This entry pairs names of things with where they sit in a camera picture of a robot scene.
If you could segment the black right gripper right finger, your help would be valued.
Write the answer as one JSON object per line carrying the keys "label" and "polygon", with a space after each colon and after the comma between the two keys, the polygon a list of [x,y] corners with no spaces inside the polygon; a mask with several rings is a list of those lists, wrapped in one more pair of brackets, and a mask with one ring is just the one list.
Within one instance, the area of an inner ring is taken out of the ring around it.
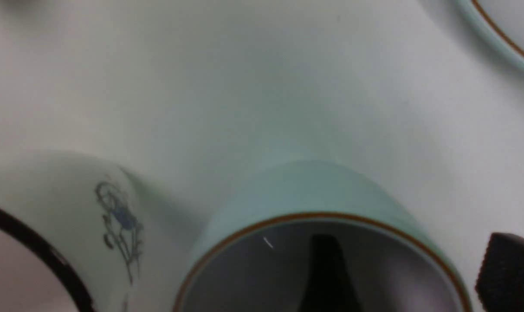
{"label": "black right gripper right finger", "polygon": [[524,312],[524,238],[490,235],[475,291],[486,312]]}

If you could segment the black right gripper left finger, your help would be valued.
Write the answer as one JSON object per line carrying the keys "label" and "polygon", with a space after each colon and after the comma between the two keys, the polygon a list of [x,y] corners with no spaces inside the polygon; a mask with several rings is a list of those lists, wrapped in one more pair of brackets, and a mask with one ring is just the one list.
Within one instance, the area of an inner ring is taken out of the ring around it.
{"label": "black right gripper left finger", "polygon": [[361,312],[339,241],[332,235],[310,239],[309,274],[299,312]]}

